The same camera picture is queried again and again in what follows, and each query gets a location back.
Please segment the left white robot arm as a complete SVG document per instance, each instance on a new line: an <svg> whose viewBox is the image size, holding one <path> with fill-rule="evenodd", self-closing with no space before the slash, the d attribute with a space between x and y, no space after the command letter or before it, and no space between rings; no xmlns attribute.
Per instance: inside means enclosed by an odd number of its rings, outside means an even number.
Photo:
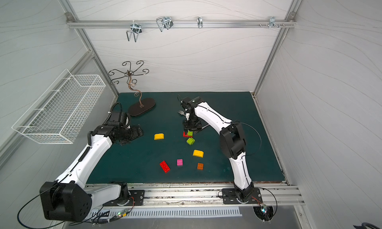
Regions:
<svg viewBox="0 0 382 229"><path fill-rule="evenodd" d="M81 222L94 208L114 201L115 205L129 203L126 183L112 182L93 189L86 188L92 171L115 143L127 144L143 136L140 125L130 124L125 112L110 112L109 118L87 135L88 143L72 164L53 182L40 188L44 217L48 220Z"/></svg>

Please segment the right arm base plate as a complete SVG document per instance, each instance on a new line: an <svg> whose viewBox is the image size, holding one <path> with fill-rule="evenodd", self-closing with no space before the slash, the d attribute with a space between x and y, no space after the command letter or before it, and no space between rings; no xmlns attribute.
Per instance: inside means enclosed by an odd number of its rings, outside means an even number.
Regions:
<svg viewBox="0 0 382 229"><path fill-rule="evenodd" d="M262 204L263 199L259 188L254 188L252 190L251 195L248 199L241 202L237 195L235 194L235 190L233 188L225 188L221 190L221 194L218 195L225 205L244 205L244 204Z"/></svg>

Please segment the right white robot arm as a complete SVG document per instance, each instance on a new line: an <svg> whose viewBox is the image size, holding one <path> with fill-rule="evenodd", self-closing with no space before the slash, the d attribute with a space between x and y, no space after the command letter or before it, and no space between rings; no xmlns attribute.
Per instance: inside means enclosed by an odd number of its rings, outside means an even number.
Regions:
<svg viewBox="0 0 382 229"><path fill-rule="evenodd" d="M186 97L180 102L185 113L183 120L185 131L202 130L203 120L219 135L220 149L229 159L232 168L237 201L242 204L247 203L255 187L246 163L247 140L242 125L238 121L222 116L200 97L192 100Z"/></svg>

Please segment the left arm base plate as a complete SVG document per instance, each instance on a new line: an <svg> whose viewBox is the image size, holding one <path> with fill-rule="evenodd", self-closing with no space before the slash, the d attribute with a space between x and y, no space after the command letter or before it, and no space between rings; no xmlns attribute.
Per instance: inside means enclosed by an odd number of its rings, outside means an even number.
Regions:
<svg viewBox="0 0 382 229"><path fill-rule="evenodd" d="M120 196L112 201L106 202L103 206L142 206L145 196L145 190L129 190L121 192Z"/></svg>

